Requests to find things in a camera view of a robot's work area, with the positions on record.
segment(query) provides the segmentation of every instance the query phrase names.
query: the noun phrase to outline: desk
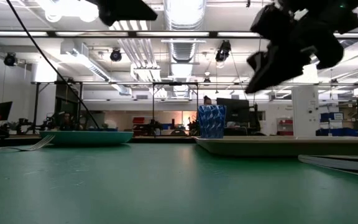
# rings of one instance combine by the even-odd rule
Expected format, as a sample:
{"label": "desk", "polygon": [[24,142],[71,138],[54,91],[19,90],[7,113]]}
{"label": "desk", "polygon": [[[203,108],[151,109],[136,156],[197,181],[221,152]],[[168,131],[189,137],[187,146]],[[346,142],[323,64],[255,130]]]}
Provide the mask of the desk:
{"label": "desk", "polygon": [[196,144],[0,149],[0,223],[358,223],[358,176]]}

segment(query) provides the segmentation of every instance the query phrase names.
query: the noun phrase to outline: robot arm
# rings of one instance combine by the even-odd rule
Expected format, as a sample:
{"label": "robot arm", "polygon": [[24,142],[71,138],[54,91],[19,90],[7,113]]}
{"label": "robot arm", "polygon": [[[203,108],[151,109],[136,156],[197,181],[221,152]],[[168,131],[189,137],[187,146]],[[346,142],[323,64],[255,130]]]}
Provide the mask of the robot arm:
{"label": "robot arm", "polygon": [[121,20],[154,21],[157,14],[142,0],[87,0],[98,6],[99,18],[107,26]]}
{"label": "robot arm", "polygon": [[[265,6],[255,18],[251,31],[270,40],[267,52],[256,52],[247,60],[254,69],[247,93],[255,93],[302,75],[310,56],[319,59],[317,69],[338,64],[344,49],[334,36],[358,27],[353,12],[358,0],[278,0]],[[296,11],[308,12],[299,20]]]}

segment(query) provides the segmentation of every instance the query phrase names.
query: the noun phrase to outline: black camera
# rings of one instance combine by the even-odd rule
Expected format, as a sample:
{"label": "black camera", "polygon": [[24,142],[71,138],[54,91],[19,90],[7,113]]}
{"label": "black camera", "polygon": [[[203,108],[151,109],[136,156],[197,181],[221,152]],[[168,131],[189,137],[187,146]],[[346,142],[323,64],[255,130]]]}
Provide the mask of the black camera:
{"label": "black camera", "polygon": [[224,62],[229,56],[231,51],[231,44],[230,41],[224,40],[216,53],[215,60],[217,62]]}
{"label": "black camera", "polygon": [[15,67],[17,62],[16,53],[8,53],[4,59],[4,64],[9,67]]}
{"label": "black camera", "polygon": [[121,61],[122,59],[122,55],[120,53],[120,50],[119,49],[113,49],[112,50],[112,53],[110,55],[110,59],[113,61],[113,62],[119,62]]}

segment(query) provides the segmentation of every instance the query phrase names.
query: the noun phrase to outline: blue cup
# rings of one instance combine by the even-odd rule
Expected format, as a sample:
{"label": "blue cup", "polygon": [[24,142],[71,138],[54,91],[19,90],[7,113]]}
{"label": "blue cup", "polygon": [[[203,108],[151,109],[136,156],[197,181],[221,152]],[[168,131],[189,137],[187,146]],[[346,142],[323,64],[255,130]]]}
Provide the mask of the blue cup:
{"label": "blue cup", "polygon": [[226,119],[226,106],[202,105],[198,107],[198,122],[200,124],[201,138],[223,138],[224,123]]}

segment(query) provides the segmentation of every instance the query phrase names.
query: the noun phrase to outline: white pillar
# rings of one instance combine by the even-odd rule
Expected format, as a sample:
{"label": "white pillar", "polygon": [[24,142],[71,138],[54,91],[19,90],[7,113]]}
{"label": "white pillar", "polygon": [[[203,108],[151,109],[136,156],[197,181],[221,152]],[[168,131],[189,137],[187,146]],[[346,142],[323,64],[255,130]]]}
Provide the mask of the white pillar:
{"label": "white pillar", "polygon": [[317,86],[293,87],[292,105],[294,136],[316,136],[316,130],[319,129]]}
{"label": "white pillar", "polygon": [[[33,82],[54,82],[57,80],[56,72],[46,61],[32,65]],[[47,115],[55,112],[56,85],[40,85],[37,108],[37,124],[42,124]]]}

